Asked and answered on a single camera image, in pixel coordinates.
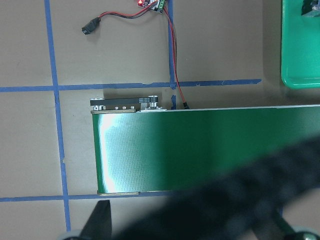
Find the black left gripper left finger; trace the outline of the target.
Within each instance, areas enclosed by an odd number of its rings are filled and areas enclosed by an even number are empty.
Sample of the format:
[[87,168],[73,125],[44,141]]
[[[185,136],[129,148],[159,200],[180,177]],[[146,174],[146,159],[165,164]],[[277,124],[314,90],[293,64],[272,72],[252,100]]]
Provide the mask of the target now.
[[81,240],[110,240],[112,238],[111,203],[100,200],[80,232]]

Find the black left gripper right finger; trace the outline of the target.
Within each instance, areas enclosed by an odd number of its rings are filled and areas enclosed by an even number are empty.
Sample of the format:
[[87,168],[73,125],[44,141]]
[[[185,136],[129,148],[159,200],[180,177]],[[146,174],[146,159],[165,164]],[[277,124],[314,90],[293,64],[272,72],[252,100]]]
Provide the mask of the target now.
[[295,230],[287,223],[279,212],[274,214],[274,223],[277,229],[277,240],[294,240],[296,237]]

